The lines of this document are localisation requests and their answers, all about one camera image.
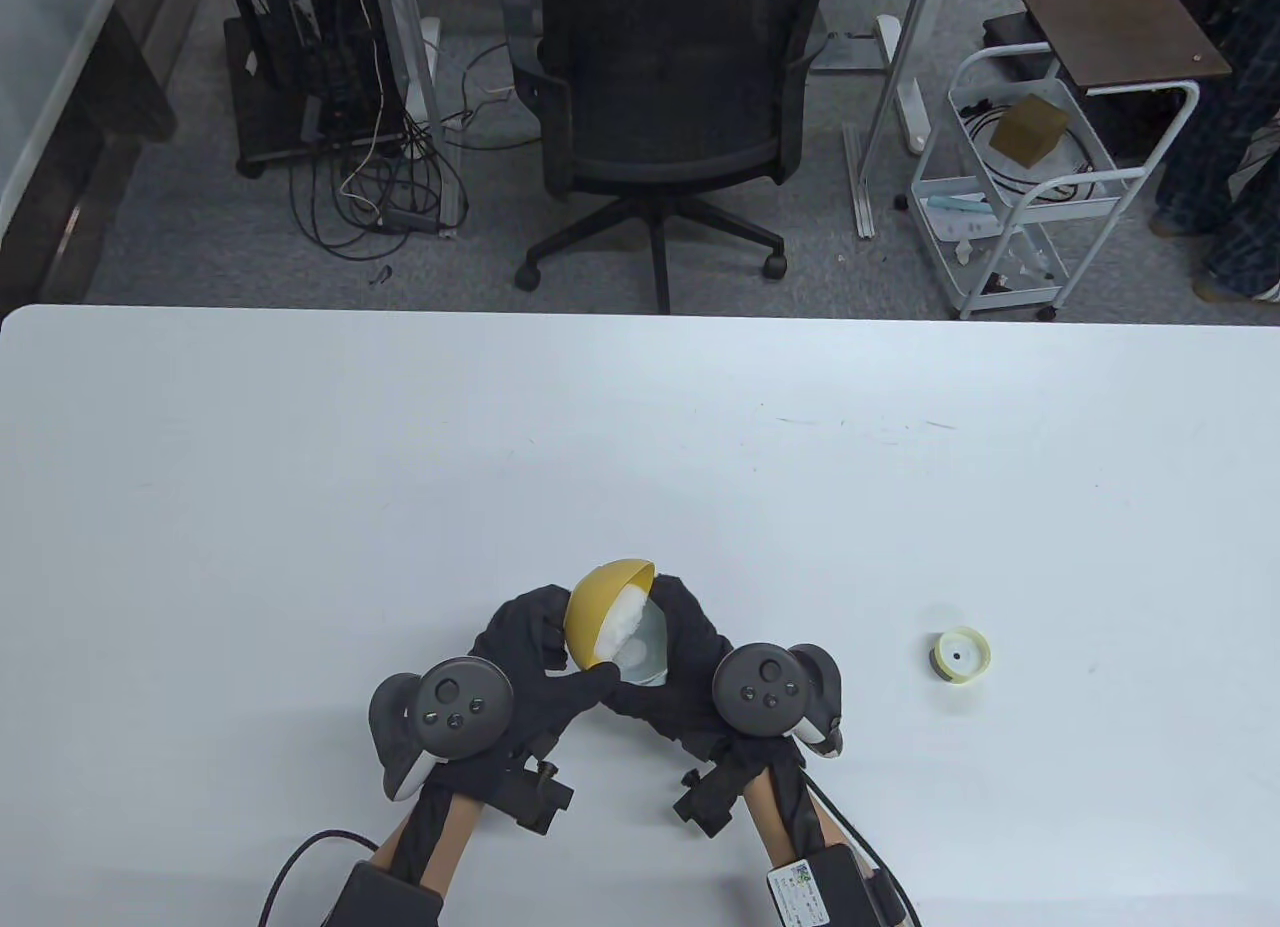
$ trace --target person's leg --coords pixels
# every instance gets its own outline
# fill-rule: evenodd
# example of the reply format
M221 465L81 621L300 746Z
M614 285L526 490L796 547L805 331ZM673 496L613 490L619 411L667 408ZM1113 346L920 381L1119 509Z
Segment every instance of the person's leg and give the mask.
M1233 76L1202 85L1199 108L1165 157L1157 233L1196 236L1228 223L1228 182L1280 109L1280 0L1247 0L1221 49Z
M1280 154L1249 182L1204 260L1202 300L1280 302Z

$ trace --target cardboard box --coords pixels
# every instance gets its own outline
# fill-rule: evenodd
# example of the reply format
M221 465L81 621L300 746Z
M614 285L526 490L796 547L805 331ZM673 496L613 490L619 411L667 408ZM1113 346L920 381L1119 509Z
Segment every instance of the cardboard box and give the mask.
M1028 96L1001 115L991 149L1030 169L1053 152L1070 119L1066 110L1036 95Z

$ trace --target yellow tape roll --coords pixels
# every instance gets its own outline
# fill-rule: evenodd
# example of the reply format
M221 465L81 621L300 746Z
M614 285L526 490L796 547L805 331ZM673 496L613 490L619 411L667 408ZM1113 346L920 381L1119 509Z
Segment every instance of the yellow tape roll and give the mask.
M929 665L947 684L969 684L991 666L991 644L973 627L954 627L933 644Z

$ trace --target metal rack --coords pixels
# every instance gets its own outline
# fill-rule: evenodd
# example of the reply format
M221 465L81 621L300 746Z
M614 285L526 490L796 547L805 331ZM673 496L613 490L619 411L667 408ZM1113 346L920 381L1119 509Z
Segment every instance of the metal rack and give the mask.
M1012 82L992 79L961 86L969 69L986 60L1052 52L1047 44L1016 44L988 47L966 58L951 77L946 100L934 118L934 129L911 178L908 210L929 245L929 252L942 273L947 296L960 319L968 319L975 310L1038 303L1043 305L1037 314L1038 319L1056 319L1057 311L1066 303L1084 271L1111 236L1120 215L1129 204L1133 204L1133 198L1161 163L1199 101L1198 85L1187 79L1105 86L1087 91L1088 96L1156 90L1180 90L1184 95L1179 113L1146 163L1139 166L1116 168L1088 118L1084 118L1070 88L1059 79L1057 58L1052 59L1048 72L1041 79ZM1060 145L1060 151L1055 151L1056 159L1051 155L1038 164L1038 173L1029 175L1025 183L1020 184L1028 187L1021 192L1010 189L1007 182L997 179L1000 172L992 168L993 151L984 149L980 140L970 136L969 118L965 118L963 110L974 108L982 100L995 105L1011 105L1028 95L1037 95L1068 113L1070 136L1079 143L1091 166L1073 166L1065 163L1065 154L1061 152L1064 145ZM937 150L943 124L960 134L960 151L968 175L925 179L924 173ZM1084 188L1088 191L1083 196L1075 196ZM1043 195L1065 189L1073 191L1073 195L1043 198ZM961 206L960 201L972 206ZM972 232L973 236L965 237L972 243L970 256L965 257L964 251L948 256L948 251L943 247L945 241L937 229L942 227L943 219L940 211L966 215L959 224L947 227ZM1089 245L1083 260L1074 270L1069 270L1048 236L1047 224L1089 218L1105 218L1106 223Z

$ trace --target chair wheel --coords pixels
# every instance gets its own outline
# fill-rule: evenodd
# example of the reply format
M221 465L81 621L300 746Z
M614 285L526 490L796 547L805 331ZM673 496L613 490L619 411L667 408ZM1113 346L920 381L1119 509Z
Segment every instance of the chair wheel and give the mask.
M518 287L525 293L532 293L538 289L538 284L543 282L543 271L535 268L532 264L521 264L520 269L516 271L516 287Z
M764 268L760 269L767 280L781 280L787 275L787 256L786 254L769 254L768 259L764 261Z

